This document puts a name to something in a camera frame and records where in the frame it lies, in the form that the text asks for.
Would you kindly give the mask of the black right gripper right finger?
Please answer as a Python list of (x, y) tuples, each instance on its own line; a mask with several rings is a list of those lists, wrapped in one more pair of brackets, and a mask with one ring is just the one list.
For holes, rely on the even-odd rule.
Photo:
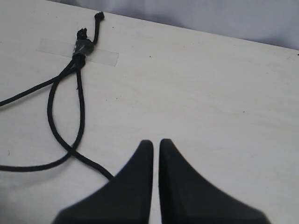
[(159, 146), (159, 198), (163, 224), (268, 224), (260, 210), (231, 197), (201, 176), (172, 140)]

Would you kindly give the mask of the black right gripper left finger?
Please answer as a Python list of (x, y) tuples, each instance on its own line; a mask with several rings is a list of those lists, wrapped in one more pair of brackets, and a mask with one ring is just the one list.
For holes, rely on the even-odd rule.
[(147, 224), (153, 185), (154, 147), (142, 140), (127, 164), (105, 186), (63, 209), (55, 224)]

